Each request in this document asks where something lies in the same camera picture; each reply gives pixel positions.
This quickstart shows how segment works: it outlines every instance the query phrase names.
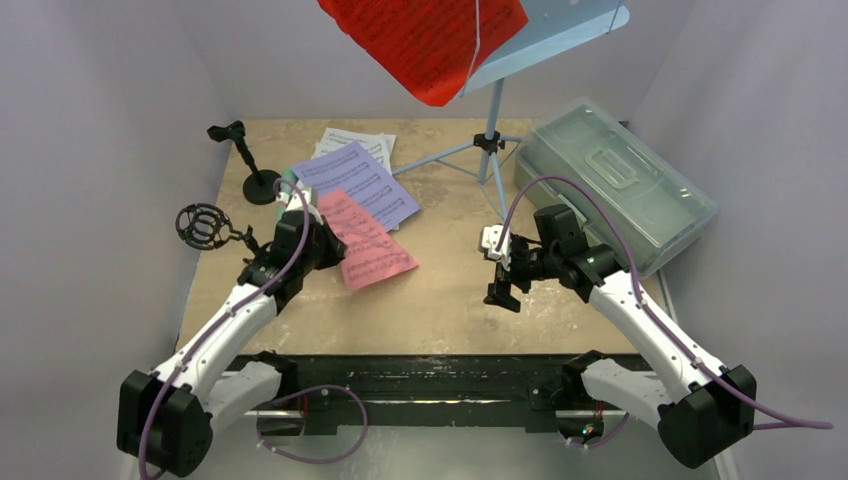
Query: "table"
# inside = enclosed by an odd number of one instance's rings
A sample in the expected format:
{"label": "table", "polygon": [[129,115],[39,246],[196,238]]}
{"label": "table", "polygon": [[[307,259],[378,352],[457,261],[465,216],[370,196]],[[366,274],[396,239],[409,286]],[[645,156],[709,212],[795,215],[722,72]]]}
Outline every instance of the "table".
{"label": "table", "polygon": [[[461,143],[485,125],[483,119],[349,119],[245,120],[247,143],[260,168],[279,172],[308,159],[325,127],[364,133],[397,134],[392,166],[411,163]],[[504,133],[522,135],[531,120],[501,120]],[[480,152],[468,150],[452,159],[476,168]],[[504,165],[506,194],[512,184],[512,161]],[[270,241],[276,205],[247,203],[241,185],[248,174],[233,148],[217,205],[235,228],[248,224],[260,243]],[[627,339],[602,315],[556,281],[534,284],[523,296],[521,312],[484,305],[494,264],[477,251],[480,230],[499,222],[473,179],[451,168],[429,164],[397,177],[421,205],[392,237],[420,266],[360,291],[344,286],[338,269],[312,272],[277,319],[245,347],[245,353],[273,350],[282,354],[510,354],[633,353]],[[496,198],[494,187],[490,195]],[[537,238],[535,207],[522,200],[513,231]],[[189,294],[179,346],[208,321],[226,299],[249,255],[243,244],[203,252]],[[646,289],[661,305],[653,279]]]}

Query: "purple paper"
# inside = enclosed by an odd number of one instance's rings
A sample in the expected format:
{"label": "purple paper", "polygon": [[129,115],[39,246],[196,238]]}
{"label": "purple paper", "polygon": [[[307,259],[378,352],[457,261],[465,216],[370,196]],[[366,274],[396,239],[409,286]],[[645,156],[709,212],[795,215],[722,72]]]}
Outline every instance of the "purple paper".
{"label": "purple paper", "polygon": [[418,203],[362,145],[346,146],[292,167],[298,180],[324,195],[344,190],[386,230],[419,210]]}

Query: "music stand tripod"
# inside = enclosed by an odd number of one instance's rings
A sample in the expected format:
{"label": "music stand tripod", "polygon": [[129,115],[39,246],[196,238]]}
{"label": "music stand tripod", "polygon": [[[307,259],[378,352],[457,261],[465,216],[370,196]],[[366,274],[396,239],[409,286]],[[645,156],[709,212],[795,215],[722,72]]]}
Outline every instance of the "music stand tripod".
{"label": "music stand tripod", "polygon": [[[498,200],[500,201],[500,211],[498,213],[500,214],[501,219],[505,219],[507,213],[507,203],[506,198],[504,197],[503,180],[501,178],[500,169],[503,163],[498,163],[498,148],[504,149],[506,147],[506,142],[519,143],[521,142],[521,137],[516,137],[514,135],[501,135],[500,132],[495,130],[495,124],[498,122],[498,110],[500,109],[501,105],[503,84],[503,78],[494,82],[494,86],[492,89],[492,99],[489,103],[489,118],[486,120],[486,131],[484,133],[478,133],[474,135],[474,138],[470,142],[463,143],[462,145],[449,148],[443,152],[439,152],[435,155],[422,158],[417,162],[413,162],[409,165],[397,168],[392,171],[392,175],[398,175],[403,172],[408,172],[409,170],[418,168],[422,165],[427,165],[428,163],[432,162],[439,163],[446,167],[451,167],[455,170],[459,170],[462,173],[471,175],[472,177],[476,177],[477,184],[480,186],[480,189],[483,191],[483,194],[486,196],[486,199],[489,201],[492,207],[494,207],[495,211],[498,211],[498,207],[495,206],[494,202],[489,197],[489,193],[486,192],[486,189],[484,188],[486,182],[490,178],[492,178],[492,176],[494,176],[495,187],[498,190]],[[478,168],[476,173],[472,172],[471,170],[467,170],[460,166],[454,165],[452,163],[446,162],[444,160],[446,157],[449,157],[455,153],[459,153],[474,147],[479,147],[483,150],[483,152],[480,154],[480,167]],[[489,171],[489,165],[492,166],[491,175],[487,175]]]}

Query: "gray floor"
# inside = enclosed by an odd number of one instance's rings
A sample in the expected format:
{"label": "gray floor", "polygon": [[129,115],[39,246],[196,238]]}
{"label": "gray floor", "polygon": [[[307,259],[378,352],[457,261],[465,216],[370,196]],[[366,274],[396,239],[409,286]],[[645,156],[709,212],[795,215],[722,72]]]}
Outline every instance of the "gray floor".
{"label": "gray floor", "polygon": [[[332,456],[353,443],[359,429],[336,437],[290,439],[289,451]],[[267,480],[475,480],[475,479],[718,479],[713,462],[682,467],[665,451],[656,432],[631,421],[619,437],[598,450],[567,449],[553,434],[515,428],[372,428],[362,448],[328,466],[305,465],[256,448],[254,423],[239,421],[215,439],[192,479]]]}

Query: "round black stand base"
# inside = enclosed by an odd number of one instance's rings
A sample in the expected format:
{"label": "round black stand base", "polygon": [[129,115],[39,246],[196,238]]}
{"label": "round black stand base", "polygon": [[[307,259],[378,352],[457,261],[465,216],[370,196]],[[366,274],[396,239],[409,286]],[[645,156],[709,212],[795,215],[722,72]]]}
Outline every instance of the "round black stand base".
{"label": "round black stand base", "polygon": [[244,180],[241,191],[248,202],[254,205],[268,205],[274,201],[274,181],[280,178],[280,174],[273,170],[260,170],[259,176],[264,185],[259,184],[255,174],[251,174]]}

